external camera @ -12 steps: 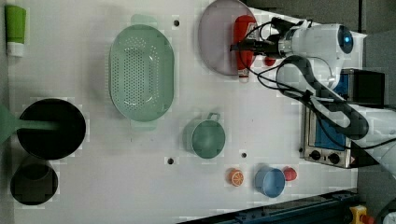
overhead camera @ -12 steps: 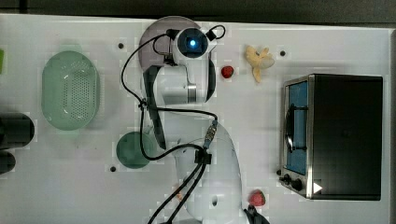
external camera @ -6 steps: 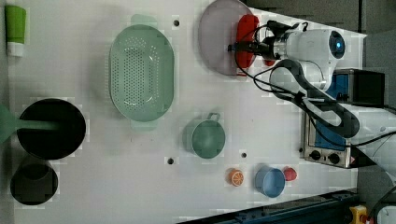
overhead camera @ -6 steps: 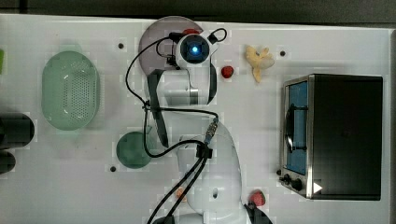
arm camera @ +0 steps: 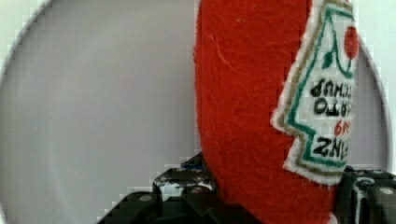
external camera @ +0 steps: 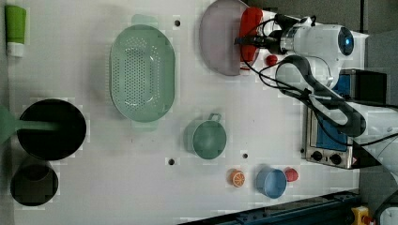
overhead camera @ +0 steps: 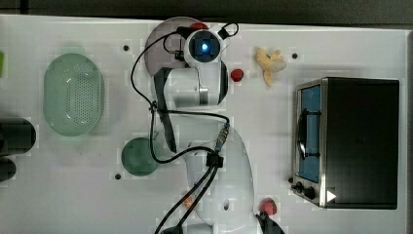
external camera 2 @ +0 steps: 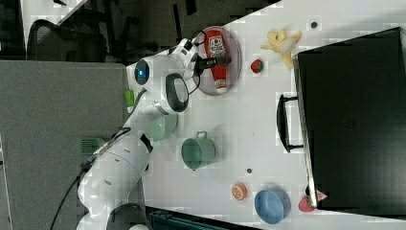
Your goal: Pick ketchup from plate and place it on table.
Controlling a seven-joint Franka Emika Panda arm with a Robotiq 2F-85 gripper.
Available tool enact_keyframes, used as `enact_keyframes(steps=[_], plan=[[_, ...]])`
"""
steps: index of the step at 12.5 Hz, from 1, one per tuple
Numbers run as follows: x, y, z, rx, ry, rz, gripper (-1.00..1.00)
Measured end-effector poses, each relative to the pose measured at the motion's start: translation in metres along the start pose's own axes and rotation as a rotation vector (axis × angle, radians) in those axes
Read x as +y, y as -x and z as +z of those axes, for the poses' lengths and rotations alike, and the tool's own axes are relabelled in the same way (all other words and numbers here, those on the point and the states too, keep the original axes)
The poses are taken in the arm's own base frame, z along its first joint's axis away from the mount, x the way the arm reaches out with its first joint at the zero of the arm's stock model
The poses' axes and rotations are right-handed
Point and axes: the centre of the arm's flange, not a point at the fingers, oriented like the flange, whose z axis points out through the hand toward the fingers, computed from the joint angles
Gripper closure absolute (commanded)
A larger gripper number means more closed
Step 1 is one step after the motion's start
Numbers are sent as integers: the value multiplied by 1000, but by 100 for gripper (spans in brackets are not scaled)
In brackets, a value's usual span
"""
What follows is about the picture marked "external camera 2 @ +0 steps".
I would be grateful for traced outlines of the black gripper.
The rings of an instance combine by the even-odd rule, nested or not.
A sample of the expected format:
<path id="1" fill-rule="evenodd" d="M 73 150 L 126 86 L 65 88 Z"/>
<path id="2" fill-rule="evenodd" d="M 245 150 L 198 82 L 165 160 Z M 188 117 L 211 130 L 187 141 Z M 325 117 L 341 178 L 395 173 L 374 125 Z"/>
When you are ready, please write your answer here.
<path id="1" fill-rule="evenodd" d="M 230 57 L 198 57 L 194 65 L 193 72 L 196 76 L 200 76 L 205 69 L 216 67 L 217 65 L 226 65 L 230 63 L 232 59 Z"/>

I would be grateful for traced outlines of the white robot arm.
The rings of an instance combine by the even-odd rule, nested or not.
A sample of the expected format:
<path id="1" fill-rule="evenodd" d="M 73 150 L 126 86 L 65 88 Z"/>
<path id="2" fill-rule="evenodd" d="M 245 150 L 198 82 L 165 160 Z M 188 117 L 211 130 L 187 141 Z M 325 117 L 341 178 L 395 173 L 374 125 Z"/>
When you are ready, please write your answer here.
<path id="1" fill-rule="evenodd" d="M 134 65 L 135 82 L 142 87 L 139 102 L 115 134 L 81 165 L 78 197 L 88 210 L 76 230 L 136 230 L 135 219 L 116 224 L 116 216 L 147 168 L 152 146 L 145 136 L 156 120 L 185 111 L 189 105 L 186 81 L 204 70 L 232 61 L 227 56 L 199 56 L 198 45 L 187 38 L 165 55 L 144 57 Z"/>

